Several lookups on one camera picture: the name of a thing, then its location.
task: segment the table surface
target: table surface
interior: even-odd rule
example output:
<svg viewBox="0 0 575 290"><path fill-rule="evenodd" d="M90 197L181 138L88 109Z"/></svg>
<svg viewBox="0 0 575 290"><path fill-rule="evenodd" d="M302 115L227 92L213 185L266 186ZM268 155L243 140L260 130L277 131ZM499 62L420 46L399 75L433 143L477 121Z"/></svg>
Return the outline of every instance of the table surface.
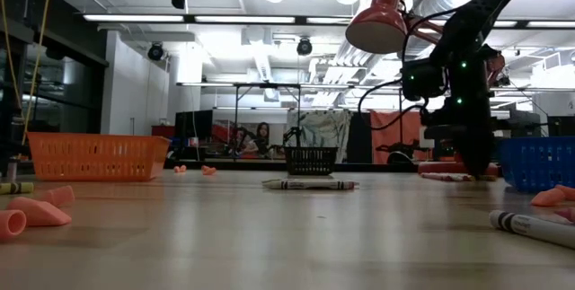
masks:
<svg viewBox="0 0 575 290"><path fill-rule="evenodd" d="M575 251L490 227L492 209L534 210L532 196L509 191L503 181L334 176L360 187L266 190L262 180L285 173L263 171L210 177L166 171L151 182L72 183L77 201L65 208L70 225L32 227L0 244L0 288L523 290L575 284ZM37 192L62 185L38 183ZM0 196L0 207L10 198Z"/></svg>

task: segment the lamp shade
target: lamp shade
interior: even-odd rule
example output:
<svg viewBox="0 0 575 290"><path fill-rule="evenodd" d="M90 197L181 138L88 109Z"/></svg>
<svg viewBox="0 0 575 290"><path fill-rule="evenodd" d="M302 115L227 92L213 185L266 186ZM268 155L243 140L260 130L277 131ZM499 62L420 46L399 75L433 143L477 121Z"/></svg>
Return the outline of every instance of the lamp shade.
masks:
<svg viewBox="0 0 575 290"><path fill-rule="evenodd" d="M371 6L349 24L345 31L348 42L369 53L401 51L407 29L398 4L399 0L372 0Z"/></svg>

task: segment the orange plastic basket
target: orange plastic basket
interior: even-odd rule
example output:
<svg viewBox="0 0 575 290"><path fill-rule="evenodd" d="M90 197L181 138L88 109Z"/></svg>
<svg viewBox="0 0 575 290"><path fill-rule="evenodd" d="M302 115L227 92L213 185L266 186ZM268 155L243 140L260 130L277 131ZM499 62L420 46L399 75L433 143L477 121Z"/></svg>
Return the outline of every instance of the orange plastic basket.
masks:
<svg viewBox="0 0 575 290"><path fill-rule="evenodd" d="M146 181L164 169L170 141L159 136L29 132L40 180Z"/></svg>

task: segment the speaker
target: speaker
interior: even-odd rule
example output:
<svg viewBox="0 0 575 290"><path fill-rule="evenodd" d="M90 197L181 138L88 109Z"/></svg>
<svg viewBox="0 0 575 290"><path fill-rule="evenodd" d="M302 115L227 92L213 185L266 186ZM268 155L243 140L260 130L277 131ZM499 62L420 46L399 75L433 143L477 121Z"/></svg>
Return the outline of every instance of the speaker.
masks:
<svg viewBox="0 0 575 290"><path fill-rule="evenodd" d="M297 44L297 54L300 56L309 56L314 47L312 46L312 42L309 41L308 38L302 38L299 40L299 44Z"/></svg>
<svg viewBox="0 0 575 290"><path fill-rule="evenodd" d="M147 51L147 57L153 61L162 61L164 58L164 48L162 47L162 42L152 43L152 47Z"/></svg>

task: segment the blue plastic basket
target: blue plastic basket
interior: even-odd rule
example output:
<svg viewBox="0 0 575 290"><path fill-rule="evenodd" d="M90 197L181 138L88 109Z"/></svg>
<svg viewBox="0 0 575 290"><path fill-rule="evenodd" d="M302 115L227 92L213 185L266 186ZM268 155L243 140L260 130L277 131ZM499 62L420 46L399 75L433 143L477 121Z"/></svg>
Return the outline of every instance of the blue plastic basket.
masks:
<svg viewBox="0 0 575 290"><path fill-rule="evenodd" d="M503 140L500 163L505 181L519 191L539 192L562 184L575 187L575 136Z"/></svg>

